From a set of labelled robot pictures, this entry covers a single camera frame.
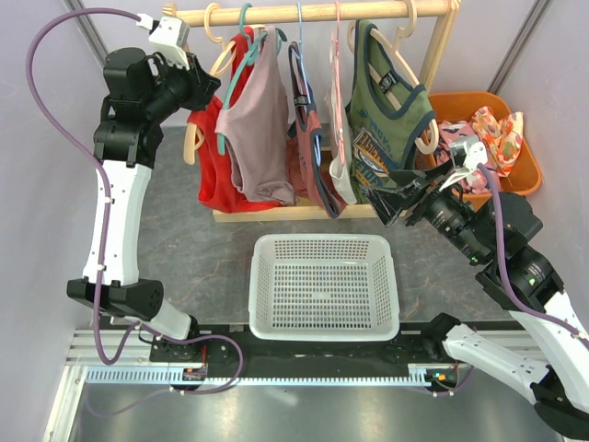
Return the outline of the white plastic basket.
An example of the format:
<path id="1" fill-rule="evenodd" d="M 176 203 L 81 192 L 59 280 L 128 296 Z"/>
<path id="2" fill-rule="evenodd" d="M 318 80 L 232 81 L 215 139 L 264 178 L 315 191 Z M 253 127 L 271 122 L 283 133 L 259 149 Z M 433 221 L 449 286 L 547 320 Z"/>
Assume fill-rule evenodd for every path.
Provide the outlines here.
<path id="1" fill-rule="evenodd" d="M 262 340 L 384 342 L 400 330 L 388 241 L 365 234 L 274 234 L 256 241 L 249 328 Z"/>

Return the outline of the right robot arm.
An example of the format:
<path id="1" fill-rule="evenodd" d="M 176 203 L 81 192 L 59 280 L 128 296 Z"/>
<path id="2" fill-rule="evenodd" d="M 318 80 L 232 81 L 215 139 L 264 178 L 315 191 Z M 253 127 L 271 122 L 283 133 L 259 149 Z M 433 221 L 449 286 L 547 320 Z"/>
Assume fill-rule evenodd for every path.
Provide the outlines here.
<path id="1" fill-rule="evenodd" d="M 550 261 L 530 246 L 541 230 L 522 195 L 502 192 L 484 166 L 491 198 L 478 210 L 454 195 L 456 179 L 448 166 L 398 170 L 405 184 L 367 187 L 361 195 L 385 225 L 410 211 L 409 226 L 427 221 L 474 266 L 483 291 L 507 311 L 545 356 L 534 363 L 479 336 L 465 322 L 438 314 L 423 330 L 422 351 L 430 361 L 447 357 L 469 364 L 517 391 L 536 414 L 560 435 L 588 438 L 588 332 Z"/>

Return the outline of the teal plastic hanger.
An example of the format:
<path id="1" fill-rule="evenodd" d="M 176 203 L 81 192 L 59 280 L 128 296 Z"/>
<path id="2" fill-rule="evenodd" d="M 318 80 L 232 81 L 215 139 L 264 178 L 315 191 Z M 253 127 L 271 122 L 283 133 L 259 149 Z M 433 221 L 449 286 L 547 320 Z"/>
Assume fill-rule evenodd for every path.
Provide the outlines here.
<path id="1" fill-rule="evenodd" d="M 260 44 L 268 35 L 268 32 L 266 30 L 263 30 L 262 33 L 260 34 L 260 36 L 257 37 L 256 40 L 253 40 L 246 33 L 246 31 L 245 31 L 245 15 L 250 7 L 252 7 L 251 3 L 245 3 L 241 7 L 240 13 L 239 13 L 239 20 L 238 20 L 240 34 L 242 36 L 244 36 L 244 38 L 246 39 L 246 42 L 248 44 L 248 50 L 245 52 L 235 73 L 231 77 L 229 87 L 227 89 L 227 92 L 225 95 L 225 100 L 223 102 L 223 106 L 222 106 L 221 110 L 226 111 L 230 108 L 231 98 L 233 97 L 238 79 L 240 78 L 240 76 L 246 66 L 254 65 L 255 62 L 258 60 Z M 277 34 L 278 34 L 278 40 L 276 42 L 276 53 L 278 55 L 281 51 L 283 42 L 287 41 L 287 36 L 280 28 L 277 29 Z M 217 141 L 217 152 L 219 153 L 219 155 L 224 156 L 225 155 L 225 136 L 221 133 L 217 133 L 216 141 Z"/>

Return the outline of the mauve pink tank top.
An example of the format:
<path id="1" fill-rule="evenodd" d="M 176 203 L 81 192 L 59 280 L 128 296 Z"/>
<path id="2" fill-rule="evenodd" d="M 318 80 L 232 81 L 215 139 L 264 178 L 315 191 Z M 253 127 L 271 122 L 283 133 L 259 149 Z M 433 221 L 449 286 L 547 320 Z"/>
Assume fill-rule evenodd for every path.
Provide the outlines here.
<path id="1" fill-rule="evenodd" d="M 219 112 L 215 132 L 225 136 L 238 192 L 251 202 L 292 205 L 295 191 L 286 174 L 289 110 L 277 60 L 278 34 L 274 26 L 265 30 L 259 58 L 242 72 L 230 108 Z"/>

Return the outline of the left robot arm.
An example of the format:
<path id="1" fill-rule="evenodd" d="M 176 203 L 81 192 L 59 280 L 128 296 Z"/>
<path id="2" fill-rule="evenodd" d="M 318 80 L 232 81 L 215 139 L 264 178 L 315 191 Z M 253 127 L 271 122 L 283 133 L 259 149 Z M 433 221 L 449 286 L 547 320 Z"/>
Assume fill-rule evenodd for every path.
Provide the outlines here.
<path id="1" fill-rule="evenodd" d="M 219 88 L 195 54 L 177 64 L 162 52 L 123 48 L 107 56 L 103 99 L 93 135 L 98 203 L 87 263 L 68 282 L 69 298 L 100 314 L 137 320 L 171 338 L 170 352 L 191 362 L 202 351 L 198 322 L 171 306 L 158 280 L 139 274 L 137 244 L 146 188 L 164 135 L 161 124 L 180 109 L 202 111 Z"/>

